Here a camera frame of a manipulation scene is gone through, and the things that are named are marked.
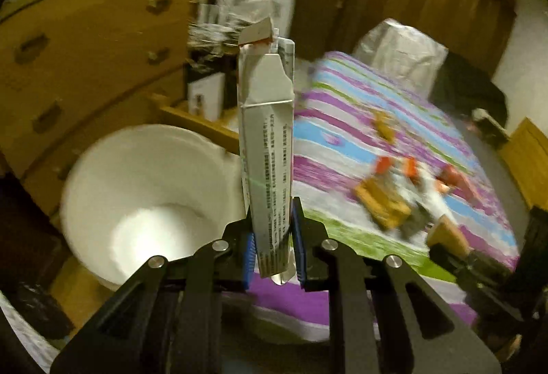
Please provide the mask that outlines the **grey printed carton box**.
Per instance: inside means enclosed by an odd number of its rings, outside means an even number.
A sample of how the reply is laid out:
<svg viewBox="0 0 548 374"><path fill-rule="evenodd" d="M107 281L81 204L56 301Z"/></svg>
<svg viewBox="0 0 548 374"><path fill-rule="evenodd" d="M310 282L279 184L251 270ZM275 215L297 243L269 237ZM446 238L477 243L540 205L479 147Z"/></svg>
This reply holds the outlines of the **grey printed carton box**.
<svg viewBox="0 0 548 374"><path fill-rule="evenodd" d="M295 92L269 17L239 35L238 118L244 202L262 278L282 286L296 273L290 250Z"/></svg>

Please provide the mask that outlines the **white plastic bucket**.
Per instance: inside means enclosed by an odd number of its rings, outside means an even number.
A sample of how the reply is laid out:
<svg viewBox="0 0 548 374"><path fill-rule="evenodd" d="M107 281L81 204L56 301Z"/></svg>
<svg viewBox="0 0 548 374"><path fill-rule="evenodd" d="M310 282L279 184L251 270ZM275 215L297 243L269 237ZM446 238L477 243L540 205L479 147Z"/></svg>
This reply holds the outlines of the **white plastic bucket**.
<svg viewBox="0 0 548 374"><path fill-rule="evenodd" d="M239 156L161 124L95 142L70 170L60 203L71 251L110 290L152 256L192 255L244 215Z"/></svg>

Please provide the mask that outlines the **red rectangular packet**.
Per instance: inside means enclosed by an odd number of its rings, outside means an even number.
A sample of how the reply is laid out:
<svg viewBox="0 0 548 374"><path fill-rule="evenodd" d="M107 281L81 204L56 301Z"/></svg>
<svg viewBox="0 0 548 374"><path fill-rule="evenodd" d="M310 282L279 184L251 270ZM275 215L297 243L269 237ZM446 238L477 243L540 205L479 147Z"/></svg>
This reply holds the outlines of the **red rectangular packet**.
<svg viewBox="0 0 548 374"><path fill-rule="evenodd" d="M450 190L456 190L458 194L468 203L479 203L479 194L466 175L454 166L446 164L437 174L436 179L446 185Z"/></svg>

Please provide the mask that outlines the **striped floral bedsheet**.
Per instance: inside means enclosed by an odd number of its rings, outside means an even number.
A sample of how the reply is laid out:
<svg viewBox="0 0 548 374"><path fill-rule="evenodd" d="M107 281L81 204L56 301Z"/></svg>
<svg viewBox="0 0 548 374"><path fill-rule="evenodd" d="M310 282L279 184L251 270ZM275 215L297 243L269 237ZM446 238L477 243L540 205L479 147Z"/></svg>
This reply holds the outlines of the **striped floral bedsheet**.
<svg viewBox="0 0 548 374"><path fill-rule="evenodd" d="M467 323L476 312L430 260L430 229L446 218L473 249L509 267L518 259L501 201L451 120L347 54L315 63L292 157L263 166L274 188L294 183L292 194L331 236L364 256L399 254Z"/></svg>

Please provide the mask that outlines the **small orange snack wrapper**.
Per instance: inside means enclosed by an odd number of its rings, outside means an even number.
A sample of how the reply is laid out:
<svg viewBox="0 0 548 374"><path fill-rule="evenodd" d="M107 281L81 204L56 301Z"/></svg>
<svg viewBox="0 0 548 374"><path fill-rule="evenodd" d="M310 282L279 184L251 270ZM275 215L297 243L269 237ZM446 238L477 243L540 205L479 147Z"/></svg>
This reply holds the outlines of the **small orange snack wrapper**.
<svg viewBox="0 0 548 374"><path fill-rule="evenodd" d="M387 143L393 145L396 140L396 132L393 128L391 117L380 110L376 110L373 114L373 126L377 134Z"/></svg>

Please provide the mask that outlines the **wooden bed footboard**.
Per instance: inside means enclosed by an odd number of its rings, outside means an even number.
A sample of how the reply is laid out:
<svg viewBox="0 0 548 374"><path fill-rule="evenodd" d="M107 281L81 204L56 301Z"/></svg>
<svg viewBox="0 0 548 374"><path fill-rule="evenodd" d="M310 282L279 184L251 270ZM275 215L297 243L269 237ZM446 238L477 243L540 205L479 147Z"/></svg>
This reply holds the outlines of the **wooden bed footboard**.
<svg viewBox="0 0 548 374"><path fill-rule="evenodd" d="M183 108L172 107L165 95L151 94L149 100L154 116L160 123L200 134L213 144L224 148L228 153L240 154L239 135L221 122L208 121L186 112Z"/></svg>

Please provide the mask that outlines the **white product box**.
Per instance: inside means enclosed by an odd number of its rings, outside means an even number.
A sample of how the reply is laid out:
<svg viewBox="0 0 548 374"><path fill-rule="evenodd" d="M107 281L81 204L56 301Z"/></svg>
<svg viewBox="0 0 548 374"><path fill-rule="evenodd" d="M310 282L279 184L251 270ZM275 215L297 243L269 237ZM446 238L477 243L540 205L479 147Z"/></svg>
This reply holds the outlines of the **white product box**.
<svg viewBox="0 0 548 374"><path fill-rule="evenodd" d="M189 112L207 121L220 119L224 103L225 74L217 72L189 83Z"/></svg>

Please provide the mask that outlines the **wooden chest of drawers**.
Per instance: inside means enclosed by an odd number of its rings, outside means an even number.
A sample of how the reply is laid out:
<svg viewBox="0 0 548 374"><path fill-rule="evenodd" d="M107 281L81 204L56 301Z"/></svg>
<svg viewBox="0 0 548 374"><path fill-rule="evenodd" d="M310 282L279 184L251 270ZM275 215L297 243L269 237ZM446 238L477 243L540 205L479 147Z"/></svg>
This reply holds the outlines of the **wooden chest of drawers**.
<svg viewBox="0 0 548 374"><path fill-rule="evenodd" d="M186 92L195 0L18 0L1 11L1 151L46 214L104 135Z"/></svg>

